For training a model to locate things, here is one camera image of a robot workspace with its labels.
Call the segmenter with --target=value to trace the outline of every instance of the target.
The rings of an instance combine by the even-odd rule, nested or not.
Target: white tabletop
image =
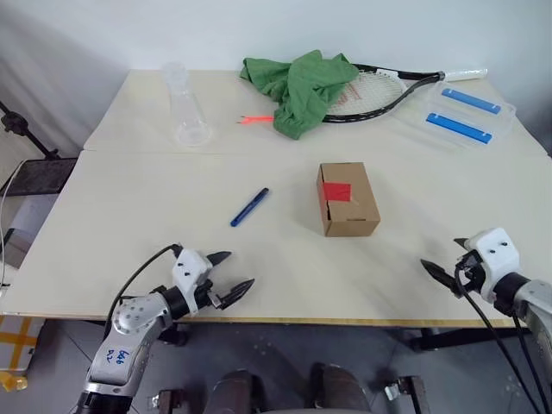
[[[264,101],[248,85],[226,72],[196,75],[212,75],[217,89],[235,88],[221,98],[234,99],[230,106],[213,101],[211,107],[207,93],[198,93],[208,119],[218,119],[228,134],[219,129],[210,145],[193,150],[165,139],[154,126],[163,122],[153,116],[156,110],[164,116],[163,99],[156,88],[146,93],[158,75],[132,72],[0,300],[2,311],[103,318],[126,278],[173,242],[234,252],[212,274],[218,292],[256,279],[242,301],[225,311],[206,309],[198,320],[476,324],[469,305],[419,260],[452,270],[462,254],[453,238],[497,226],[516,243],[524,274],[552,283],[552,163],[517,122],[488,146],[459,145],[409,126],[399,109],[372,122],[323,125],[292,141],[270,125],[235,123],[239,105],[249,108],[241,115],[265,115],[272,105],[252,112],[250,101]],[[485,82],[471,85],[491,90]],[[246,92],[239,98],[237,91]],[[133,95],[141,98],[125,109],[124,99]],[[406,103],[403,116],[414,117],[419,98]],[[142,101],[154,112],[140,112]],[[323,236],[317,168],[343,161],[365,163],[382,219],[371,237]],[[231,228],[229,221],[264,186],[270,196]],[[154,263],[129,293],[171,285],[172,264],[170,254]],[[484,309],[507,323],[490,305]]]

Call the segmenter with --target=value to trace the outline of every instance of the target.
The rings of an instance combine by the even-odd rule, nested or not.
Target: clear plastic container
[[[433,86],[424,114],[432,130],[483,144],[506,136],[515,115],[516,108],[501,99],[473,94],[447,82]]]
[[[171,99],[171,131],[175,139],[186,146],[205,144],[210,128],[191,88],[188,71],[179,62],[162,68],[163,78]]]

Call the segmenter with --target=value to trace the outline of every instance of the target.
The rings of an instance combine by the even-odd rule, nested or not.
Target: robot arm
[[[478,292],[497,311],[525,322],[542,350],[549,383],[552,383],[552,285],[519,274],[519,253],[503,229],[489,229],[470,239],[455,239],[467,250],[455,266],[464,272],[467,292]],[[442,267],[421,260],[430,275],[456,297],[461,291],[455,278]]]
[[[232,288],[223,298],[212,293],[207,279],[213,266],[230,252],[203,256],[182,249],[172,269],[175,286],[162,292],[122,302],[111,321],[111,331],[94,357],[77,413],[122,414],[130,409],[147,365],[149,349],[173,321],[208,305],[226,309],[240,300],[254,280]]]

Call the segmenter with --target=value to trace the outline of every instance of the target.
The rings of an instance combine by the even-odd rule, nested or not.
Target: blue pen
[[[246,205],[242,211],[240,211],[240,214],[238,214],[235,219],[230,222],[230,226],[235,227],[240,224],[246,215],[249,214],[267,194],[268,189],[266,187],[259,191],[259,194],[257,194],[255,198],[251,200],[251,202],[249,202],[249,204]]]

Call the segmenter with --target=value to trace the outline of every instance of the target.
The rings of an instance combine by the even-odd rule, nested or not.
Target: floor
[[[408,397],[386,401],[380,379],[390,373],[421,375],[434,414],[531,412],[495,343],[416,353],[403,344],[404,338],[415,333],[311,325],[193,325],[191,339],[182,348],[154,344],[131,412],[155,412],[148,410],[148,398],[162,389],[184,388],[188,405],[174,414],[201,414],[209,390],[237,368],[246,368],[264,380],[269,408],[299,408],[309,370],[317,361],[335,363],[354,373],[366,389],[373,414],[414,413]],[[28,389],[0,392],[2,412],[74,412],[101,335],[102,328],[91,323],[48,321],[28,372]],[[536,355],[536,344],[530,336],[527,339]],[[506,344],[535,393],[518,342],[509,339]],[[535,361],[542,370],[540,361]]]

